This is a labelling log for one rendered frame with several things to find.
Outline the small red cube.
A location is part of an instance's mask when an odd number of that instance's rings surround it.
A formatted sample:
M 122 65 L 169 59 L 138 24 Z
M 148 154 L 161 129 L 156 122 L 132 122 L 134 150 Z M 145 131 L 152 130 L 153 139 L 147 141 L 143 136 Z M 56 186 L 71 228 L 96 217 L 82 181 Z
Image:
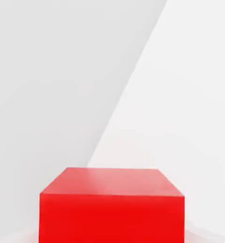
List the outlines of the small red cube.
M 39 198 L 38 243 L 184 243 L 185 197 L 157 169 L 66 168 Z

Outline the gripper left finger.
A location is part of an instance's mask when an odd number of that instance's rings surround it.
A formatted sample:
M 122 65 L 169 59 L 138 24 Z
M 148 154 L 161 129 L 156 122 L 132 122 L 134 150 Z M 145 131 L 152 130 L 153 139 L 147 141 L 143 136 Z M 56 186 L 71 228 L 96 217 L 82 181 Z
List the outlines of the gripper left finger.
M 38 243 L 38 231 L 25 230 L 14 237 L 13 243 Z

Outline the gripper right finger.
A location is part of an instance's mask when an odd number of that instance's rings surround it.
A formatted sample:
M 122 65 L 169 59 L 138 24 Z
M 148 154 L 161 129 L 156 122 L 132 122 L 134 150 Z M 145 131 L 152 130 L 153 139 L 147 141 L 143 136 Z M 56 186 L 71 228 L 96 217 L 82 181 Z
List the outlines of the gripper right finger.
M 184 243 L 215 243 L 215 240 L 213 235 L 207 230 L 196 227 L 190 221 L 186 221 Z

